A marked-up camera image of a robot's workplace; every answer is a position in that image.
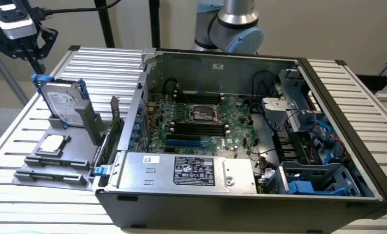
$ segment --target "black pole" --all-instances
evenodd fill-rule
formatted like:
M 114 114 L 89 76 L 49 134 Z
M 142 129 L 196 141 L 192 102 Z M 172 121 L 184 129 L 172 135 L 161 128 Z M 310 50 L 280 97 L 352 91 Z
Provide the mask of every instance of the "black pole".
M 94 0 L 94 6 L 95 7 L 106 6 L 106 1 L 105 0 Z M 110 26 L 108 10 L 97 11 L 97 13 L 100 14 L 104 42 L 105 42 L 108 48 L 114 48 L 114 41 L 113 41 L 112 26 Z
M 160 48 L 160 0 L 149 0 L 149 24 L 152 28 L 152 45 Z

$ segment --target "motherboard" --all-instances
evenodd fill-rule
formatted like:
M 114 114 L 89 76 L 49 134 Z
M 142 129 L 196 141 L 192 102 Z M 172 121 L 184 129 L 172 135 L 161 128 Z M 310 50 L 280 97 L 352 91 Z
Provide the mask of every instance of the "motherboard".
M 152 93 L 148 152 L 249 158 L 254 132 L 246 98 Z

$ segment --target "power supply label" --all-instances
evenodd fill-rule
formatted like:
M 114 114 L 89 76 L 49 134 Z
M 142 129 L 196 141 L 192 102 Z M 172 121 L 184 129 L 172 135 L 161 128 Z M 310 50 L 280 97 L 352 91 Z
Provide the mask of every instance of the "power supply label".
M 214 186 L 213 159 L 174 157 L 173 183 L 177 185 Z

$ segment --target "green circuit board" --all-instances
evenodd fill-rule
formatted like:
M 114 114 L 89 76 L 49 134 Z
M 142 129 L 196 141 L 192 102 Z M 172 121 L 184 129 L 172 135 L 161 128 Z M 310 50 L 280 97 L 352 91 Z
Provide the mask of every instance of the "green circuit board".
M 161 93 L 152 93 L 149 98 L 149 121 L 150 123 L 150 141 L 148 152 L 168 153 L 173 148 L 173 154 L 226 156 L 234 158 L 249 158 L 246 147 L 244 147 L 244 138 L 249 144 L 254 139 L 252 124 L 248 122 L 249 110 L 246 105 L 240 105 L 244 98 L 238 96 L 224 96 L 224 100 L 216 105 L 204 105 L 194 103 L 176 103 L 173 98 Z M 216 119 L 210 120 L 209 116 L 202 117 L 192 113 L 194 107 L 214 110 Z M 172 121 L 180 123 L 218 124 L 229 126 L 226 136 L 200 136 L 202 147 L 176 147 L 166 146 L 166 135 Z

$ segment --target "cpu socket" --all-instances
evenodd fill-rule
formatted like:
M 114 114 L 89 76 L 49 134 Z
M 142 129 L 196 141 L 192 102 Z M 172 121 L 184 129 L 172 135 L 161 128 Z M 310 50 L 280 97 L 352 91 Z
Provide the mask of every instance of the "cpu socket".
M 190 120 L 217 122 L 217 108 L 214 105 L 190 105 Z

